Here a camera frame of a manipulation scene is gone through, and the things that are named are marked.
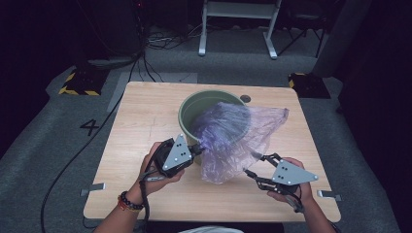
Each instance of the hand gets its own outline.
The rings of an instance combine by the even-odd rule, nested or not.
[[[301,168],[304,169],[303,163],[296,160],[296,159],[294,159],[294,158],[286,157],[286,158],[283,158],[283,159],[285,159],[286,161],[288,161],[289,163],[291,163],[293,165],[296,165],[296,166],[301,167]],[[282,194],[279,194],[277,192],[268,191],[267,195],[270,196],[270,197],[273,197],[277,201],[287,202],[285,196],[282,195]],[[312,195],[312,188],[311,188],[309,183],[301,183],[300,188],[297,189],[295,195],[296,196],[301,195],[300,200],[302,201],[303,204],[306,203],[306,202],[314,200],[313,195]]]
[[[147,154],[145,158],[143,159],[142,165],[140,167],[139,176],[145,173],[145,169],[148,166],[149,161],[151,160],[152,156],[154,155],[156,149],[158,148],[158,146],[160,146],[160,144],[161,143],[159,142],[154,143],[149,154]],[[163,180],[155,181],[155,182],[146,182],[146,194],[149,195],[151,193],[157,192],[161,190],[162,188],[164,188],[168,183],[178,182],[184,173],[185,173],[185,170],[182,170],[178,174],[176,174],[176,176],[174,176],[173,178],[170,178],[170,179],[165,178]],[[158,176],[160,176],[160,173],[158,172],[155,172],[149,175],[149,177],[158,177]],[[142,196],[141,196],[139,182],[140,180],[137,180],[126,194],[127,199],[133,203],[142,203]]]
[[[153,154],[155,153],[156,149],[160,146],[160,144],[161,144],[160,142],[154,143],[154,145],[152,146],[151,151],[149,152],[149,154],[146,155],[145,158],[143,159],[142,166],[140,167],[139,176],[142,175],[145,172],[145,169],[148,166],[149,161],[151,160]],[[158,168],[155,167],[154,163],[151,166],[153,166],[152,169],[158,169]],[[146,183],[146,189],[147,189],[148,195],[151,194],[151,193],[154,193],[156,191],[161,190],[168,183],[178,182],[184,173],[185,173],[185,170],[182,170],[178,174],[176,174],[173,178],[170,178],[170,179],[165,178],[161,181],[147,182]],[[155,172],[155,173],[149,175],[149,177],[159,177],[159,176],[161,176],[159,172]]]

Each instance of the metal stand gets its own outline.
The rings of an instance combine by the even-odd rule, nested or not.
[[[278,55],[273,47],[271,36],[281,3],[282,0],[276,0],[274,4],[209,2],[208,0],[204,0],[199,55],[203,56],[206,54],[207,17],[248,17],[270,19],[269,29],[267,32],[263,32],[263,38],[270,57],[276,59]]]

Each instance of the plastic bag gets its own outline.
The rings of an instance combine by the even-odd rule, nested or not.
[[[224,183],[243,173],[267,151],[270,136],[288,118],[288,109],[247,107],[218,103],[191,126],[205,149],[201,155],[202,180]]]

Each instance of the cable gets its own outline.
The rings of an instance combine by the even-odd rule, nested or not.
[[[145,80],[143,80],[142,74],[140,73],[140,63],[139,63],[139,61],[137,61],[137,70],[139,72],[140,79],[142,79],[142,82],[144,82]]]
[[[146,192],[146,177],[149,175],[149,169],[151,168],[151,164],[155,160],[155,157],[152,156],[151,159],[149,160],[148,165],[145,168],[145,176],[140,180],[140,190],[142,192],[142,199],[143,199],[143,205],[145,206],[145,218],[143,219],[143,225],[142,225],[142,232],[146,233],[146,227],[148,224],[149,216],[151,215],[151,208],[149,206],[149,200],[148,200],[148,194]]]
[[[133,66],[131,67],[130,70],[130,75],[129,75],[129,79],[128,79],[128,83],[131,80],[131,74],[133,73],[133,69],[134,66],[136,65],[137,60],[133,63]],[[83,150],[85,150],[85,148],[93,141],[93,139],[99,134],[99,132],[101,131],[101,129],[103,128],[103,126],[107,123],[107,121],[109,120],[110,116],[113,114],[113,112],[115,111],[116,107],[118,106],[118,104],[120,103],[120,100],[122,99],[124,93],[121,95],[121,97],[119,98],[118,102],[116,103],[116,105],[113,107],[112,111],[109,112],[109,114],[106,116],[106,118],[104,119],[103,123],[100,125],[100,127],[97,129],[96,133],[93,134],[91,136],[91,138],[85,143],[84,146],[82,146],[82,148],[69,160],[69,162],[63,167],[63,169],[58,173],[57,177],[54,179],[54,181],[52,182],[51,186],[48,189],[48,192],[46,193],[44,199],[43,199],[43,203],[42,203],[42,208],[41,208],[41,212],[40,212],[40,224],[41,224],[41,228],[42,228],[42,232],[46,233],[46,228],[45,228],[45,208],[46,208],[46,204],[47,201],[49,199],[49,195],[52,192],[52,189],[54,188],[55,184],[57,183],[57,181],[60,179],[60,177],[63,175],[63,173],[66,171],[66,169],[70,166],[70,164],[83,152]]]
[[[191,31],[188,33],[188,37],[186,39],[184,39],[182,36],[165,37],[163,36],[164,35],[163,32],[155,32],[148,39],[148,48],[153,49],[153,50],[172,50],[176,48],[177,46],[181,45],[182,43],[191,40],[192,38],[199,37],[201,35],[201,32],[195,36],[190,36],[190,34],[195,32],[196,29],[198,29],[201,25],[202,23],[192,28]],[[162,46],[154,45],[154,43],[158,43],[158,42],[164,42],[164,45]],[[167,47],[174,42],[177,43],[177,45],[174,45],[172,47]]]
[[[155,69],[152,67],[152,65],[149,64],[149,62],[146,60],[146,53],[145,53],[145,52],[143,52],[143,61],[144,61],[144,64],[145,64],[146,72],[147,72],[148,75],[151,77],[151,79],[153,80],[153,82],[156,83],[155,78],[154,78],[154,77],[151,75],[151,73],[149,72],[148,65],[152,68],[152,70],[154,71],[154,73],[157,74],[157,75],[160,77],[160,80],[164,83],[164,80],[161,78],[161,75],[160,75],[158,72],[156,72]]]
[[[341,233],[342,231],[335,225],[335,223],[331,222],[329,219],[327,220],[329,224],[332,226],[332,228],[335,230],[336,233]]]
[[[135,62],[137,59],[139,59],[140,56],[141,56],[141,53],[138,53],[138,54],[133,55],[129,60],[125,60],[125,61],[113,62],[109,64],[97,64],[97,63],[93,64],[93,62],[90,62],[90,64],[92,64],[96,68],[96,70],[113,70],[113,69],[118,69],[120,67],[127,66]]]
[[[289,195],[289,196],[293,197],[293,198],[297,201],[297,203],[294,203],[294,204],[295,204],[295,207],[293,207],[293,210],[294,210],[296,213],[299,213],[299,212],[303,213],[305,209],[304,209],[304,206],[303,206],[302,201],[301,201],[302,190],[300,189],[300,185],[298,186],[298,188],[299,188],[299,190],[300,190],[299,196],[296,196],[294,193],[288,191],[288,190],[285,189],[285,188],[284,188],[282,191],[285,192],[286,195]]]
[[[97,226],[98,226],[98,225],[96,225],[96,226],[87,226],[87,225],[86,225],[86,217],[85,217],[85,216],[83,216],[82,224],[83,224],[83,227],[84,227],[84,228],[86,228],[86,229],[93,229],[93,230],[96,229]]]

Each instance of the bracelet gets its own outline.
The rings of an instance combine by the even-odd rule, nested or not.
[[[118,206],[124,211],[124,210],[129,210],[131,212],[139,213],[142,211],[142,209],[145,207],[144,205],[136,205],[134,203],[131,203],[129,200],[126,198],[126,193],[127,191],[124,191],[121,193],[121,195],[118,196]]]

